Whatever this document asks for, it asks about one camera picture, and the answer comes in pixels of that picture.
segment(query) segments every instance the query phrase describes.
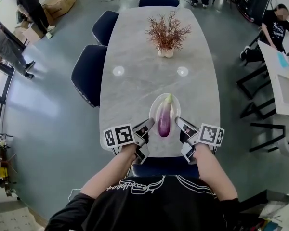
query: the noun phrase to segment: black t-shirt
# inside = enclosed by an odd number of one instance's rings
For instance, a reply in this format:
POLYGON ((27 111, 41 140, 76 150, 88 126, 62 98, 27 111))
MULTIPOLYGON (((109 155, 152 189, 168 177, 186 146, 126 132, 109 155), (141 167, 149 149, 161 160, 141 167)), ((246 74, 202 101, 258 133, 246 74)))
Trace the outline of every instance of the black t-shirt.
POLYGON ((219 201, 200 179, 128 177, 96 200, 79 193, 45 230, 225 231, 235 225, 238 203, 219 201))
POLYGON ((17 0, 17 5, 22 5, 28 12, 33 12, 37 7, 41 6, 39 0, 17 0))
POLYGON ((283 40, 286 30, 289 31, 289 22, 280 21, 273 10, 267 10, 263 16, 263 23, 267 26, 274 45, 278 50, 283 50, 283 40))

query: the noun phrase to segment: gray pants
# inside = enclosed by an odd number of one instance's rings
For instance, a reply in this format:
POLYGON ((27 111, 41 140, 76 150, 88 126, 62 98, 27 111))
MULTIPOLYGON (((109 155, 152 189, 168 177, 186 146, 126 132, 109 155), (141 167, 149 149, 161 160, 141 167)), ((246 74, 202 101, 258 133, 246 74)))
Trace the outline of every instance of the gray pants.
POLYGON ((6 44, 4 44, 0 56, 8 61, 18 73, 25 75, 25 66, 27 63, 18 47, 9 39, 6 44))

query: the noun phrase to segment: white shoe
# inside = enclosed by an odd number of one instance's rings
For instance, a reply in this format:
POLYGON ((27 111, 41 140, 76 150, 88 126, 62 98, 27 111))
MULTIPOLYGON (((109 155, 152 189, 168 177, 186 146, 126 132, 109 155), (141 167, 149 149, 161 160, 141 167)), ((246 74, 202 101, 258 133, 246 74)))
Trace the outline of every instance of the white shoe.
POLYGON ((53 35, 52 35, 51 33, 46 33, 46 37, 47 37, 48 39, 51 39, 51 38, 53 37, 53 35))
POLYGON ((247 46, 245 46, 245 48, 244 48, 244 50, 240 53, 240 58, 241 58, 241 60, 245 60, 245 58, 246 58, 246 51, 247 50, 250 50, 250 47, 247 45, 247 46))
POLYGON ((55 27, 56 26, 49 26, 46 30, 47 30, 47 32, 50 32, 51 30, 54 30, 55 27))

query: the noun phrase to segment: forearm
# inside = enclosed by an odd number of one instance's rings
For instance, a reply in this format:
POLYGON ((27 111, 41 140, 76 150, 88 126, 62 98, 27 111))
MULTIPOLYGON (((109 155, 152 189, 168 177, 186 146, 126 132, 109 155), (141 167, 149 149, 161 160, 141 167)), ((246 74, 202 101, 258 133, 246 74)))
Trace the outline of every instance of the forearm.
POLYGON ((136 145, 125 146, 100 172, 94 175, 80 191, 96 199, 111 185, 123 179, 136 159, 136 145))
POLYGON ((266 28, 266 25, 262 24, 261 29, 262 29, 262 31, 263 31, 266 39, 268 40, 268 42, 269 42, 270 44, 273 44, 273 41, 272 41, 272 39, 271 39, 271 37, 270 37, 270 34, 269 34, 268 29, 266 28))
POLYGON ((23 6, 18 5, 17 8, 20 11, 20 13, 23 13, 26 17, 29 17, 29 13, 23 8, 23 6))
POLYGON ((194 158, 197 160, 200 178, 212 188, 220 201, 237 198, 234 185, 207 145, 196 145, 194 158))

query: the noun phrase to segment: white desk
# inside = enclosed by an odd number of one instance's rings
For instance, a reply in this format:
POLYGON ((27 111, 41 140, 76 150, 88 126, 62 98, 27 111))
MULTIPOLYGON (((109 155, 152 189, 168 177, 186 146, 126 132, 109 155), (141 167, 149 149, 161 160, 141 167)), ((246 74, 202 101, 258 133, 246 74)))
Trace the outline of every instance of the white desk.
POLYGON ((278 57, 279 51, 263 42, 258 41, 258 44, 270 75, 276 112, 281 115, 289 115, 289 66, 282 67, 278 57))

